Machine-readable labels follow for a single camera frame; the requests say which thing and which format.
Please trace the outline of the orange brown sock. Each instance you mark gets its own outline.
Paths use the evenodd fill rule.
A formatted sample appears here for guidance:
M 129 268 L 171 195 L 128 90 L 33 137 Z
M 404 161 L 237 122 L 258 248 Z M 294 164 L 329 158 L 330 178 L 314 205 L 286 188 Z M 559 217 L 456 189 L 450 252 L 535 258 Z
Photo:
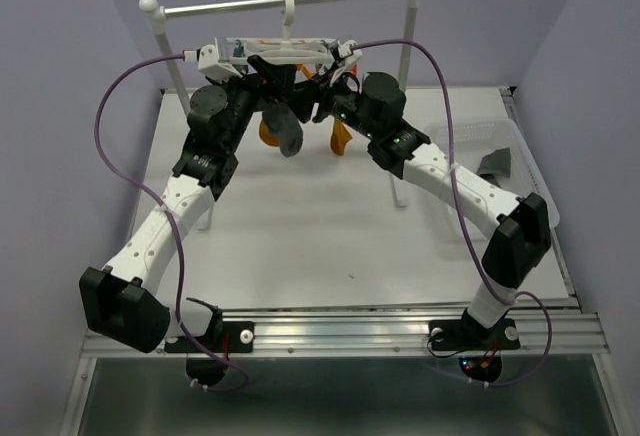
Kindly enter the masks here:
M 280 144 L 279 139 L 271 133 L 264 120 L 262 120 L 259 125 L 259 138 L 269 147 L 278 147 Z

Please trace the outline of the grey sock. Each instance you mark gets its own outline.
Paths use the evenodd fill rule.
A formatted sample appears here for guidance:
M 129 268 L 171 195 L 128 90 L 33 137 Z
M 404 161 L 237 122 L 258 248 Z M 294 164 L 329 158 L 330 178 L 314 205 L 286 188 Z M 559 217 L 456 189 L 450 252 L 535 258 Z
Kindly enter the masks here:
M 510 178 L 511 171 L 511 150 L 506 147 L 485 155 L 480 161 L 476 174 L 478 176 Z
M 280 153 L 290 158 L 297 155 L 303 144 L 303 131 L 298 118 L 284 103 L 268 106 L 262 111 L 271 133 L 279 139 Z

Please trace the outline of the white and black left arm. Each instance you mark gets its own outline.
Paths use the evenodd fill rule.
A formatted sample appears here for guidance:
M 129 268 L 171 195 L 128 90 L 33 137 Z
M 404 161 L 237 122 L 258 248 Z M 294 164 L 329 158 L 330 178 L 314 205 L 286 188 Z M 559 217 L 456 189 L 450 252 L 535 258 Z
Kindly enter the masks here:
M 164 339 L 171 311 L 155 297 L 182 241 L 196 221 L 220 197 L 238 160 L 235 152 L 252 115 L 290 95 L 293 64 L 274 65 L 259 56 L 248 59 L 252 73 L 211 80 L 189 100 L 189 130 L 166 187 L 126 245 L 102 268 L 89 267 L 79 281 L 90 330 L 142 353 Z

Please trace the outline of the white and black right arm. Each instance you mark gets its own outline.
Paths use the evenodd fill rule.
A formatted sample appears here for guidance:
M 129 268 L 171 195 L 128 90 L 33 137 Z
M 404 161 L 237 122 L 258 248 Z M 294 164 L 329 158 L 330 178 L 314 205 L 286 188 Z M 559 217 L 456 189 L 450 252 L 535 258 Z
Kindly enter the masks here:
M 404 119 L 406 95 L 391 75 L 372 73 L 357 90 L 345 75 L 323 76 L 318 83 L 316 121 L 333 116 L 365 136 L 367 152 L 380 168 L 446 203 L 462 229 L 473 224 L 488 240 L 484 254 L 471 255 L 481 285 L 459 319 L 432 328 L 431 350 L 519 348 L 515 323 L 506 314 L 550 249 L 546 201 L 536 193 L 522 197 L 504 190 L 458 165 Z

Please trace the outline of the white clip hanger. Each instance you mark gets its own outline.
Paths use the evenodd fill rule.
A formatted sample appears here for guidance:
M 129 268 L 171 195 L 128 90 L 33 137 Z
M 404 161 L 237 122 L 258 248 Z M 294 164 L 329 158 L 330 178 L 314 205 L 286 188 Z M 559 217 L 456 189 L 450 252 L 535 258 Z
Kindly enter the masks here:
M 260 55 L 276 65 L 318 63 L 329 65 L 333 58 L 328 45 L 333 38 L 294 38 L 295 0 L 284 0 L 282 33 L 280 38 L 216 38 L 225 58 L 233 64 L 245 63 L 251 55 Z

